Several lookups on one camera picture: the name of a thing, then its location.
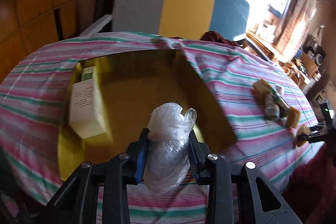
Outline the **small yellow sponge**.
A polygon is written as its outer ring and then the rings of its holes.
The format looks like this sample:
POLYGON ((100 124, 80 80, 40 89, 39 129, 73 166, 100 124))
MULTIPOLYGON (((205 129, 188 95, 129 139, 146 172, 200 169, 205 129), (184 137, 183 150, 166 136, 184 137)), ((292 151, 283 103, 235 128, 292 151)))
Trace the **small yellow sponge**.
POLYGON ((296 139, 294 141, 295 147, 302 147, 305 143, 307 143, 307 140, 305 139, 307 135, 311 134, 311 129, 307 127, 307 125, 302 125, 296 134, 296 139))

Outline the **medium yellow sponge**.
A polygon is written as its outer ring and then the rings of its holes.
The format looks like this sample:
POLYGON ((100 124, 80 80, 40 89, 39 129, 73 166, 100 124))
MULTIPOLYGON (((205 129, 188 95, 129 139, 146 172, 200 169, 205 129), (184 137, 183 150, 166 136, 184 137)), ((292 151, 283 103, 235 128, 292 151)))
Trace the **medium yellow sponge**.
POLYGON ((286 117, 286 125, 291 128, 297 128, 301 112, 295 107, 290 106, 286 117))

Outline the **clear plastic bag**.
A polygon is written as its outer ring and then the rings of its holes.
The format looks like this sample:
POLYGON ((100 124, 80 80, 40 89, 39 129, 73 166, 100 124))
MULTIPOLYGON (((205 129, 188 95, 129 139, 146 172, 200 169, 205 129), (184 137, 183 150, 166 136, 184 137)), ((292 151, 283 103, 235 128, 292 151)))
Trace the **clear plastic bag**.
POLYGON ((143 180, 148 189, 164 193, 179 186, 190 168, 189 135, 197 119, 197 112, 189 108, 182 114, 182 106, 165 103, 151 113, 149 152, 143 180))

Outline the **green cracker packet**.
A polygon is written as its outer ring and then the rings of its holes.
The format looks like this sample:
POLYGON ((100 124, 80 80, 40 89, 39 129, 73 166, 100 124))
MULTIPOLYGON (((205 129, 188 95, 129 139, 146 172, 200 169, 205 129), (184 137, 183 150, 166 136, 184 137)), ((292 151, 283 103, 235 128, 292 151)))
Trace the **green cracker packet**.
POLYGON ((274 101, 284 110, 284 113, 289 114, 290 112, 290 106, 285 102, 284 98, 276 91, 276 90, 271 90, 270 91, 274 101))

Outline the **striped pink green tablecloth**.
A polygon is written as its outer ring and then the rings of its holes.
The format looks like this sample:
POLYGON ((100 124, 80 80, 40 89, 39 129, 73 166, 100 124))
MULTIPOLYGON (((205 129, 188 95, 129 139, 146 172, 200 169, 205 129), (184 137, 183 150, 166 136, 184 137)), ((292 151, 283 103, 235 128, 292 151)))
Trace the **striped pink green tablecloth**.
POLYGON ((20 188, 46 205, 62 185, 58 131, 74 65, 84 59, 140 50, 180 50, 222 107, 237 142, 224 156, 253 161, 278 190, 286 189, 299 166, 308 166, 321 143, 296 148, 291 131, 266 118, 252 94, 259 79, 284 88, 300 124, 317 123, 299 87, 276 64, 237 47, 216 42, 169 39, 141 32, 112 32, 63 40, 28 55, 1 83, 1 148, 20 188))

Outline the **small white crumpled paper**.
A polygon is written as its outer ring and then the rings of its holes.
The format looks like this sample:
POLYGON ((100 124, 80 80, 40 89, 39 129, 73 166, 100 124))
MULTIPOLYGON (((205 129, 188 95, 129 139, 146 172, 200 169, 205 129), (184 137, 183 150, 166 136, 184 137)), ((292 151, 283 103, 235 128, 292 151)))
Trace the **small white crumpled paper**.
POLYGON ((284 87, 279 84, 275 86, 275 91, 278 96, 282 97, 284 95, 284 87))

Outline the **white cardboard box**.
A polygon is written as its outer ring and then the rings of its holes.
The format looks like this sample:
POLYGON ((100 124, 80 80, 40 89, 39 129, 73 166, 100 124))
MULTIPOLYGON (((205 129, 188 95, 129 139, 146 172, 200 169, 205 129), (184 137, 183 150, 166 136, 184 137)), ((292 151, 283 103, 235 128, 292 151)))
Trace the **white cardboard box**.
POLYGON ((81 139, 106 133, 101 92, 95 79, 72 86, 69 125, 81 139))

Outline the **large yellow sponge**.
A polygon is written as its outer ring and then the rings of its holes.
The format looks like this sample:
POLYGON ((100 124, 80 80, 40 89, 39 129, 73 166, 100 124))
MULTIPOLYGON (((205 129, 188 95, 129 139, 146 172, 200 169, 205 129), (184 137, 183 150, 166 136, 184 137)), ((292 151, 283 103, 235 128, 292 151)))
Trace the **large yellow sponge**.
POLYGON ((270 94, 272 90, 271 85, 264 79, 257 80, 252 84, 252 87, 261 97, 265 97, 270 94))

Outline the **green white small box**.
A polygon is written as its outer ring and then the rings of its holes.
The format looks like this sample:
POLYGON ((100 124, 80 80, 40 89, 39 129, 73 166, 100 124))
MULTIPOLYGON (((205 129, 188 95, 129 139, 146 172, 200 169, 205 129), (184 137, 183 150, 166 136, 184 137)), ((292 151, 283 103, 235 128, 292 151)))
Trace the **green white small box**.
POLYGON ((81 71, 81 81, 91 80, 96 78, 96 67, 86 67, 81 71))

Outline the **wooden desk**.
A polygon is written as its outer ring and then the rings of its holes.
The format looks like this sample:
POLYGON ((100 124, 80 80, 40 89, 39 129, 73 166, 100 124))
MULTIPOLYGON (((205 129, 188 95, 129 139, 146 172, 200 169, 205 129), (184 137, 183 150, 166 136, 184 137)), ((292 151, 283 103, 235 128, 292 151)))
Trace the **wooden desk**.
POLYGON ((272 44, 269 42, 266 42, 265 40, 259 38, 255 34, 251 32, 246 32, 247 38, 252 40, 258 46, 258 48, 265 53, 266 56, 268 56, 271 60, 275 61, 277 60, 278 62, 285 63, 284 56, 280 53, 280 51, 272 44))

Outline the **dark red cloth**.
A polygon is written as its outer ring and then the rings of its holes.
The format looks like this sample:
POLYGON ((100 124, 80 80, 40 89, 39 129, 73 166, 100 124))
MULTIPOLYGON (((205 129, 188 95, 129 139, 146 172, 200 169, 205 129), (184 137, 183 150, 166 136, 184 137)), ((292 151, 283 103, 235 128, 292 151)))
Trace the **dark red cloth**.
POLYGON ((237 46, 242 47, 244 45, 243 42, 232 42, 229 41, 221 36, 221 34, 215 32, 215 31, 207 31, 203 34, 201 37, 201 41, 207 41, 207 42, 216 42, 216 43, 222 43, 230 46, 237 46))

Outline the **beige window curtain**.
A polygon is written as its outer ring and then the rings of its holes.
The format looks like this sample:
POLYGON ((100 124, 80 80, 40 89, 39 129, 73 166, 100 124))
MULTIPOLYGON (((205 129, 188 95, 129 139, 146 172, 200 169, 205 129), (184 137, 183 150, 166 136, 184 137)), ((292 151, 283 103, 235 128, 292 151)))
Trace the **beige window curtain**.
POLYGON ((296 53, 315 7, 316 0, 290 0, 274 39, 275 46, 282 55, 291 58, 296 53))

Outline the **grey yellow blue mattress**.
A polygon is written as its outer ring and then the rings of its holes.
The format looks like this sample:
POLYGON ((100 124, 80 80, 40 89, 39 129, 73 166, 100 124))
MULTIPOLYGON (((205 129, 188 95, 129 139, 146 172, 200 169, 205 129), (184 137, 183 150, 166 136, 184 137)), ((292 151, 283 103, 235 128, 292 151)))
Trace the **grey yellow blue mattress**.
POLYGON ((246 0, 114 0, 112 30, 199 40, 207 31, 238 42, 245 38, 246 0))

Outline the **wooden wardrobe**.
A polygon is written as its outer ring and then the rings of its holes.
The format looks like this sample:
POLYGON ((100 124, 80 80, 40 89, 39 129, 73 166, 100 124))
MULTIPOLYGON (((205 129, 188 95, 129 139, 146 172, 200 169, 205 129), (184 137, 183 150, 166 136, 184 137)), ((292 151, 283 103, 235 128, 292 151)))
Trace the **wooden wardrobe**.
POLYGON ((76 32, 76 0, 1 0, 1 79, 40 47, 76 32))

